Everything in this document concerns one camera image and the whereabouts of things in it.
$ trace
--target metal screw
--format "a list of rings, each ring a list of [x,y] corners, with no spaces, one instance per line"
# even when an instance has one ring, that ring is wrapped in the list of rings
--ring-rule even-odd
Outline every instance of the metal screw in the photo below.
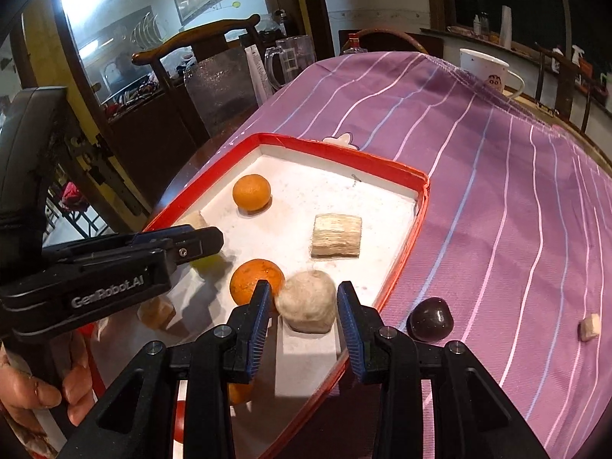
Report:
[[[163,350],[162,342],[149,342],[146,346],[147,354],[155,355],[159,354]]]
[[[384,339],[390,340],[397,336],[397,330],[392,326],[383,326],[378,330],[378,334]]]
[[[453,354],[463,354],[463,352],[465,352],[465,345],[458,340],[452,340],[449,342],[449,350],[453,352]]]
[[[224,339],[230,336],[231,332],[232,332],[231,326],[228,326],[227,324],[221,324],[215,328],[215,331],[213,331],[213,334],[219,339]]]

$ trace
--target small white cube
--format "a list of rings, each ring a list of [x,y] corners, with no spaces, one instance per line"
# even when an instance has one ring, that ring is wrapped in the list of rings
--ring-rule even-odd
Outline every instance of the small white cube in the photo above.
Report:
[[[583,342],[597,338],[602,332],[599,314],[590,314],[580,321],[580,339]]]

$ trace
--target cartoon print on mug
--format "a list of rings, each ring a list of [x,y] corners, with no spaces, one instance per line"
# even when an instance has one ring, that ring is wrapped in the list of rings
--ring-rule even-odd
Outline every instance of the cartoon print on mug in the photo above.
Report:
[[[497,76],[495,74],[491,74],[488,77],[487,82],[497,91],[502,91],[504,88],[504,84],[502,83],[500,76]]]

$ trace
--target finger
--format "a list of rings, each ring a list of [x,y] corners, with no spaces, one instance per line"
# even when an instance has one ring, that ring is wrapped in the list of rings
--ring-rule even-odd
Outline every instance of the finger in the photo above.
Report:
[[[8,412],[8,415],[10,415],[13,421],[17,424],[29,429],[30,431],[33,431],[34,433],[44,433],[41,424],[38,422],[32,411],[11,406],[6,407],[5,409],[6,412]]]
[[[75,405],[68,406],[68,418],[74,426],[79,426],[81,421],[85,419],[85,416],[91,408],[94,406],[94,392],[88,392],[82,397]]]
[[[75,365],[63,379],[63,396],[68,404],[76,404],[91,391],[91,373],[83,366]]]
[[[85,339],[78,331],[72,332],[72,339],[70,340],[70,357],[72,358],[72,367],[74,367],[75,364],[84,368],[90,367],[90,359],[88,357]]]
[[[4,363],[0,364],[0,400],[7,407],[49,409],[62,402],[62,394],[41,379]]]

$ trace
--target white mug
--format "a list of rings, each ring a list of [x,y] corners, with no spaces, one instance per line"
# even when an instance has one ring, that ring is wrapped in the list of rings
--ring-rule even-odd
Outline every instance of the white mug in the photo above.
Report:
[[[521,82],[521,87],[508,98],[513,99],[520,95],[525,89],[525,82],[522,77],[510,70],[510,64],[503,60],[487,55],[486,53],[477,52],[468,48],[459,50],[461,57],[461,68],[467,72],[471,72],[485,84],[489,85],[494,90],[504,93],[506,87],[506,78],[508,74],[514,76]]]

